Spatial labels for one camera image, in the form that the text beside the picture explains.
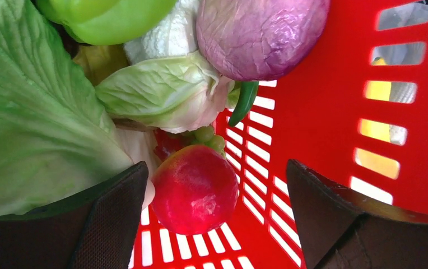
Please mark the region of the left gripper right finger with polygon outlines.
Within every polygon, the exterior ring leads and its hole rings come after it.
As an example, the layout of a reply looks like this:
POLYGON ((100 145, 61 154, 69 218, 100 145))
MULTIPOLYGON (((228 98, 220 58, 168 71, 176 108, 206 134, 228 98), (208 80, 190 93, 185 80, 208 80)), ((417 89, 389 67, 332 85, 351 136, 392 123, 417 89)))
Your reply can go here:
POLYGON ((307 268, 428 268, 428 215, 368 197, 296 160, 289 198, 307 268))

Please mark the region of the green chili pepper toy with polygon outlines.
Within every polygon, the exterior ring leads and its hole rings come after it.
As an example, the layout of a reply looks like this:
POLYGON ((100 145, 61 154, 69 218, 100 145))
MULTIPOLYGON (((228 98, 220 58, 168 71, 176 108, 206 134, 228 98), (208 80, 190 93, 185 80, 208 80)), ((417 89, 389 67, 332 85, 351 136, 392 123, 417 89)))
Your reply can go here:
POLYGON ((234 89, 239 89, 239 98, 228 124, 235 127, 251 110, 257 97, 259 81, 236 81, 234 89))

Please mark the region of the red pomegranate toy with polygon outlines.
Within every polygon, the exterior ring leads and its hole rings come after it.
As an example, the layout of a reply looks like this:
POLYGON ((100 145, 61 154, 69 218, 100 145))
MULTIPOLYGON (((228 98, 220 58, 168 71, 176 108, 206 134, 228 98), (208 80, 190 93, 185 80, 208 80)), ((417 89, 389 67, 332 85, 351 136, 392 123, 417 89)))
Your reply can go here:
POLYGON ((233 167, 205 145, 170 155, 152 176, 152 209, 161 225, 181 235, 219 228, 233 215, 239 183, 233 167))

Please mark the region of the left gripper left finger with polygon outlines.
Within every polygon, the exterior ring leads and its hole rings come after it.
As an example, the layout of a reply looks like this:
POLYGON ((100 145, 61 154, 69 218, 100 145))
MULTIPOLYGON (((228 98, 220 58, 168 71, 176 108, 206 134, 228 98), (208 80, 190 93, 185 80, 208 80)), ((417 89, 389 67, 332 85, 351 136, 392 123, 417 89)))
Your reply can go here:
POLYGON ((0 268, 128 268, 147 182, 141 161, 60 201, 0 216, 0 268))

